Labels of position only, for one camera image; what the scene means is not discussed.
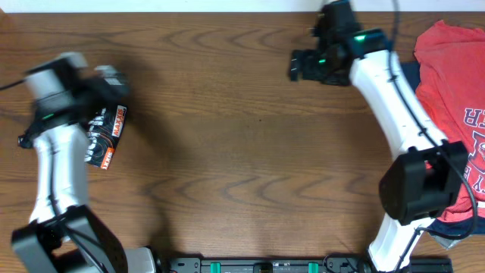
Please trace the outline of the black orange-patterned jersey shirt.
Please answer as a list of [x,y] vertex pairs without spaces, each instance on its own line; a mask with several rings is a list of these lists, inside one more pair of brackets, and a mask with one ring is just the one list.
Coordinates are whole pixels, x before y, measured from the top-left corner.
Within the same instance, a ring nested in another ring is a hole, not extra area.
[[108,170],[123,132],[127,110],[125,105],[116,105],[96,112],[88,123],[86,163]]

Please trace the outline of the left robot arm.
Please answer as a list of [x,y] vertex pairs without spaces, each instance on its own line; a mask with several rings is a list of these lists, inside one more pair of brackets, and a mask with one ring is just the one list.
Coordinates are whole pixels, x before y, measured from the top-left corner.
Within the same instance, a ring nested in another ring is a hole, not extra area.
[[129,88],[110,65],[82,77],[81,64],[58,59],[27,72],[34,119],[20,137],[35,149],[38,184],[28,225],[13,231],[11,248],[29,272],[128,272],[121,242],[88,205],[88,124]]

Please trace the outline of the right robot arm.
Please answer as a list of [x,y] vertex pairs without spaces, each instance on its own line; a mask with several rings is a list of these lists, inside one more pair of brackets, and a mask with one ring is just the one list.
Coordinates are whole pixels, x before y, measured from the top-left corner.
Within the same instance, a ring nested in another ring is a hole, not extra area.
[[353,86],[369,104],[393,157],[379,183],[385,215],[365,257],[328,256],[328,272],[450,272],[446,258],[411,257],[422,234],[458,198],[465,146],[435,125],[382,30],[316,27],[314,49],[292,53],[291,80]]

